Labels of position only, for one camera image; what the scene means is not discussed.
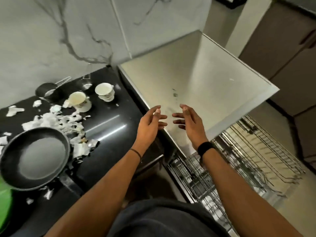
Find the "left hand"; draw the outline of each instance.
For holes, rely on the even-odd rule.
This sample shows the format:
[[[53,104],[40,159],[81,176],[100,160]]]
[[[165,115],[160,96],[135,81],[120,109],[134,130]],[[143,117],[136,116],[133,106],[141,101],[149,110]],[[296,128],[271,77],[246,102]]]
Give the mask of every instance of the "left hand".
[[[160,105],[151,108],[141,119],[138,125],[137,137],[133,149],[144,155],[148,147],[154,142],[158,130],[164,129],[167,123],[159,120],[167,119],[166,115],[160,114]]]

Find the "marble backsplash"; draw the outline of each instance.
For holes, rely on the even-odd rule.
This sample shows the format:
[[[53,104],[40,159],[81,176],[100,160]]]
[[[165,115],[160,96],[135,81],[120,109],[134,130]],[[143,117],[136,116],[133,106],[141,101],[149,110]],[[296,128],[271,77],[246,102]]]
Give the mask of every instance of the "marble backsplash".
[[[0,0],[0,108],[195,30],[211,0]]]

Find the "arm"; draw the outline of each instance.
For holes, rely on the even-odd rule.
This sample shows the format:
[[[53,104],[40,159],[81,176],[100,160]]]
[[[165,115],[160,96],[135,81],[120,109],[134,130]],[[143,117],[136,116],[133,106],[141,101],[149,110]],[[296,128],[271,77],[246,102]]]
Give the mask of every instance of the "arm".
[[[186,130],[192,145],[197,149],[207,142],[204,126],[196,112],[180,105],[183,113],[173,117],[184,118],[173,121]],[[225,211],[242,237],[302,236],[276,209],[251,189],[248,183],[228,165],[215,149],[203,155]]]
[[[159,108],[159,105],[151,108],[139,123],[132,148],[141,156],[155,140],[157,131],[167,125],[159,122],[159,119],[167,118],[166,115],[160,115]],[[54,224],[45,237],[105,236],[121,210],[124,196],[139,162],[139,156],[129,150]]]

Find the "hand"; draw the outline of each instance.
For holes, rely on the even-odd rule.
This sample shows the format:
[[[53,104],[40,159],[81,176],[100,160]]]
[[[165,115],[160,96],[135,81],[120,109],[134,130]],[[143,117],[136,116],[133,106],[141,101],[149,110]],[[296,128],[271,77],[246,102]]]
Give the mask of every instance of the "hand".
[[[183,104],[180,104],[180,107],[183,113],[173,113],[172,116],[183,119],[174,120],[173,123],[179,124],[178,127],[186,131],[193,148],[197,150],[200,144],[208,141],[202,119],[193,108]]]
[[[160,105],[151,108],[141,119],[138,125],[137,137],[133,149],[144,155],[148,147],[154,142],[158,130],[164,129],[167,123],[159,120],[167,119],[166,115],[160,115]]]

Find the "dark shirt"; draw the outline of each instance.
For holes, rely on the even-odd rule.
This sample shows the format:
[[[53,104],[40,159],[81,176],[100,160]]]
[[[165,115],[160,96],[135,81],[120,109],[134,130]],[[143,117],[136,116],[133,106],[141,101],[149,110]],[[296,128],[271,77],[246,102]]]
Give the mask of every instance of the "dark shirt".
[[[141,200],[115,219],[108,237],[229,236],[202,205],[168,199]]]

